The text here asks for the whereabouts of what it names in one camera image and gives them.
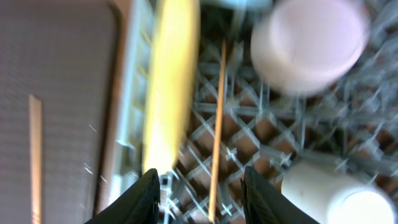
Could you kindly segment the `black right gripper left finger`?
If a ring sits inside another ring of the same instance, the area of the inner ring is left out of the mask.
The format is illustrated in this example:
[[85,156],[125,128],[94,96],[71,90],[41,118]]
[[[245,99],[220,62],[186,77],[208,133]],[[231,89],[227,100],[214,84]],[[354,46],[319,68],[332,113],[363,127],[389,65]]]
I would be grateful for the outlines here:
[[159,203],[159,176],[157,170],[152,168],[85,224],[157,224]]

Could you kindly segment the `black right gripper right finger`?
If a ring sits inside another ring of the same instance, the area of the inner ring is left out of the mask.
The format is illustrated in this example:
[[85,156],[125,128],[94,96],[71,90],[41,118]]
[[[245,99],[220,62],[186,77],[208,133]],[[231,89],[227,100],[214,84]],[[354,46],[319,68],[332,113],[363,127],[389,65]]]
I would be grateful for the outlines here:
[[317,224],[253,167],[246,167],[241,195],[247,224]]

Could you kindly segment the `wooden chopstick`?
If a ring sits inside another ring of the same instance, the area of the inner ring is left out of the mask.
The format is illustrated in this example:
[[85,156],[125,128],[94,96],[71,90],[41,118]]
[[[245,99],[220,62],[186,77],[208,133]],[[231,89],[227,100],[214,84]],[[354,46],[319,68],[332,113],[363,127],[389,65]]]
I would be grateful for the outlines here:
[[217,184],[220,162],[221,132],[223,120],[223,101],[224,101],[224,81],[226,68],[226,41],[224,40],[221,48],[221,62],[218,82],[218,98],[216,104],[215,135],[213,142],[211,183],[209,192],[208,219],[211,223],[216,220]]
[[41,224],[42,216],[42,104],[29,95],[30,172],[32,223]]

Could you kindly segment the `pale green cup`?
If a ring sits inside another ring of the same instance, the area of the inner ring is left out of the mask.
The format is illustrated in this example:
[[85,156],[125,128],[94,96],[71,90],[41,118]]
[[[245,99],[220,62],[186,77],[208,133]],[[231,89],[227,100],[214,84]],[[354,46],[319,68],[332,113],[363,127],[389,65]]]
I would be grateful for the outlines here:
[[374,184],[321,166],[300,162],[284,175],[282,194],[318,223],[396,223],[391,199]]

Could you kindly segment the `yellow plate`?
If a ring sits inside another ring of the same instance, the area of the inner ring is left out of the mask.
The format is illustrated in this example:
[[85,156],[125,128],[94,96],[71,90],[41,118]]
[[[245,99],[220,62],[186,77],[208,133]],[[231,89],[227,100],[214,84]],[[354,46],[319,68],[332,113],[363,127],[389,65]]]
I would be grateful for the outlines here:
[[200,41],[200,3],[158,1],[152,35],[142,169],[170,172],[190,117]]

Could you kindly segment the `pink bowl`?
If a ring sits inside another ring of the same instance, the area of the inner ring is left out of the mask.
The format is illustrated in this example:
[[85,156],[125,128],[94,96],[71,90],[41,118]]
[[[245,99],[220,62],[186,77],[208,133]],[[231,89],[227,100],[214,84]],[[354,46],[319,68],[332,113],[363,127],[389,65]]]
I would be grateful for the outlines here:
[[252,65],[275,91],[315,95],[358,61],[369,25],[363,1],[279,1],[252,30]]

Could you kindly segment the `light blue bowl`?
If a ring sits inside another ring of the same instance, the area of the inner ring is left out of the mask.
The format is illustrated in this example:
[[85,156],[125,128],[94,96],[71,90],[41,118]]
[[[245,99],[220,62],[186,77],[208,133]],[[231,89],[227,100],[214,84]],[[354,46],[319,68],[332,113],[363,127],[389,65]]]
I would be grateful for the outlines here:
[[239,10],[266,10],[273,5],[273,0],[200,0],[202,4]]

